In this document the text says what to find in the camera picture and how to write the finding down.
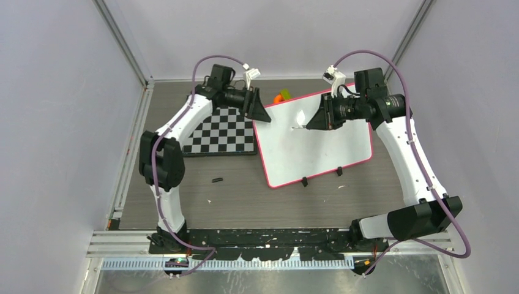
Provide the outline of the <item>black white chessboard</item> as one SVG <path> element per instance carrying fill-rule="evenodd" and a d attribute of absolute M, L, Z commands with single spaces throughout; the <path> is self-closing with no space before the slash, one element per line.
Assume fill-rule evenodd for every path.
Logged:
<path fill-rule="evenodd" d="M 255 155 L 253 121 L 235 108 L 218 108 L 197 126 L 182 151 L 187 157 Z"/>

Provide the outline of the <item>pink framed whiteboard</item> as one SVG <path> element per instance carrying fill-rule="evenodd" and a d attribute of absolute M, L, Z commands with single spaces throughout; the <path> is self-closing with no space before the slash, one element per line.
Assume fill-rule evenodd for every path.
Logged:
<path fill-rule="evenodd" d="M 276 189 L 301 183 L 302 177 L 369 161 L 372 131 L 363 120 L 347 121 L 337 130 L 292 130 L 316 113 L 322 91 L 266 106 L 270 123 L 254 121 L 258 152 L 267 185 Z"/>

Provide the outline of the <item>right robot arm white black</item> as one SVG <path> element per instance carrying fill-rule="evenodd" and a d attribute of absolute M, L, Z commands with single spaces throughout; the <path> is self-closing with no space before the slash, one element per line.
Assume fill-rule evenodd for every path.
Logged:
<path fill-rule="evenodd" d="M 374 239 L 419 239 L 444 232 L 463 205 L 435 178 L 416 134 L 411 110 L 403 94 L 390 94 L 380 68 L 357 71 L 355 90 L 345 87 L 345 75 L 329 66 L 323 80 L 331 91 L 321 95 L 316 113 L 304 127 L 337 130 L 348 121 L 363 120 L 381 139 L 397 172 L 405 207 L 386 214 L 353 220 L 349 243 L 366 251 Z"/>

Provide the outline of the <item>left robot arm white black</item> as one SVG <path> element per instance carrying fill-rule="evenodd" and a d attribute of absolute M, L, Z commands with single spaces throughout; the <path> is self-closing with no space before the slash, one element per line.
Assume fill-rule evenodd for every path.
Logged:
<path fill-rule="evenodd" d="M 154 195 L 158 213 L 157 231 L 151 243 L 174 254 L 188 245 L 187 224 L 181 210 L 179 187 L 185 175 L 182 148 L 199 124 L 222 107 L 233 108 L 248 119 L 269 123 L 260 91 L 252 80 L 260 70 L 243 64 L 242 88 L 231 86 L 235 70 L 215 64 L 201 84 L 195 84 L 182 108 L 161 128 L 140 137 L 138 171 Z"/>

